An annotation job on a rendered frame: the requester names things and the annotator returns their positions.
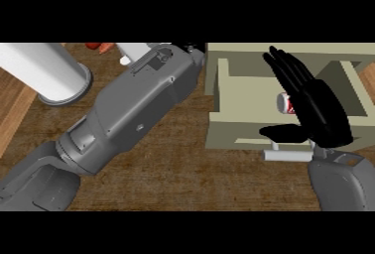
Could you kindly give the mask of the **orange red vegetable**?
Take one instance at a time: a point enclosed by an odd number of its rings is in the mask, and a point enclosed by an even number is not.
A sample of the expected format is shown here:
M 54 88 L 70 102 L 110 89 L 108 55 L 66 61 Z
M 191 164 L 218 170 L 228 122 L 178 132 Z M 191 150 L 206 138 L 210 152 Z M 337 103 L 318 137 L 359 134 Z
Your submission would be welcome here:
M 86 43 L 86 47 L 91 50 L 100 50 L 105 54 L 116 46 L 116 43 Z

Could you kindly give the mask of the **large white cylinder container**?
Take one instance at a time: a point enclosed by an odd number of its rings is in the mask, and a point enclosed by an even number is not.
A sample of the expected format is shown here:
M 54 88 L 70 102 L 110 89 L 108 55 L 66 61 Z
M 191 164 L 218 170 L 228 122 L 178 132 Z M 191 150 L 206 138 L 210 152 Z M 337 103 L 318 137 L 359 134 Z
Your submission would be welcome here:
M 79 102 L 92 89 L 94 73 L 61 43 L 0 43 L 0 67 L 51 106 Z

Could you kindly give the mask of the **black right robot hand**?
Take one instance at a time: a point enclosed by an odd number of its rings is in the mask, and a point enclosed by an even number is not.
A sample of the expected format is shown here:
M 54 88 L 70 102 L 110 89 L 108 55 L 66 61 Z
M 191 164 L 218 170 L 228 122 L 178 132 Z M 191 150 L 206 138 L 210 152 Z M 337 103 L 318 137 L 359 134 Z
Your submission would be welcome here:
M 284 124 L 260 129 L 260 134 L 277 143 L 312 140 L 321 148 L 339 148 L 353 142 L 348 114 L 339 98 L 305 63 L 277 47 L 263 54 L 278 81 L 290 96 L 299 125 Z

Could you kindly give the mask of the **olive wooden cabinet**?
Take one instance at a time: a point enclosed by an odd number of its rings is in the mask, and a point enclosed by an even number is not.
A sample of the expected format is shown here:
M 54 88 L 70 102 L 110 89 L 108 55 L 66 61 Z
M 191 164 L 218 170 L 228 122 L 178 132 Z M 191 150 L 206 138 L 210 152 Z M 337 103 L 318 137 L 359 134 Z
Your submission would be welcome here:
M 271 48 L 293 54 L 314 76 L 328 83 L 346 113 L 370 114 L 371 98 L 359 72 L 375 62 L 375 43 L 212 43 L 207 52 L 206 92 L 216 97 L 219 112 L 252 120 L 277 120 L 283 86 L 263 53 Z

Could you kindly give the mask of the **red and silver can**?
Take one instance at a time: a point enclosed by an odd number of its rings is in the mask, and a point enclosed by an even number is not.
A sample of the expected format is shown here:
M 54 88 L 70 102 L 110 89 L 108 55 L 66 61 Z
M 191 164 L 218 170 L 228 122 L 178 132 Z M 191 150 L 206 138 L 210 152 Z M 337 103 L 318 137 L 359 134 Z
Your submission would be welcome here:
M 278 96 L 278 110 L 283 114 L 294 114 L 290 96 L 286 92 L 283 92 Z

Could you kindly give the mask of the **small white bottle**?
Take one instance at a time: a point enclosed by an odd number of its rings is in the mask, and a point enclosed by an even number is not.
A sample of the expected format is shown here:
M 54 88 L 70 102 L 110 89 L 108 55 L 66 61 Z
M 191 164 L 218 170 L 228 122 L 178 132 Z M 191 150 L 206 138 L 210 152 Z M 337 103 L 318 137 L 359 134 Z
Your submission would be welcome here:
M 120 63 L 123 65 L 133 64 L 154 47 L 153 43 L 117 43 L 122 53 Z

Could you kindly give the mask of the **olive drawer front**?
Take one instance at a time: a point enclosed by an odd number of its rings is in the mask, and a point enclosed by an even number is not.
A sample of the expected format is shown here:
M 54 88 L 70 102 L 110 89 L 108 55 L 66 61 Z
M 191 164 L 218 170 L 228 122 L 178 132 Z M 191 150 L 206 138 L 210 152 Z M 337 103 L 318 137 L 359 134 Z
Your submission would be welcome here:
M 349 122 L 355 141 L 339 150 L 352 152 L 375 145 L 375 113 L 368 116 L 349 116 Z M 259 117 L 212 112 L 206 147 L 209 149 L 271 150 L 272 141 L 260 134 L 260 129 L 290 123 L 299 123 L 297 117 L 281 113 Z

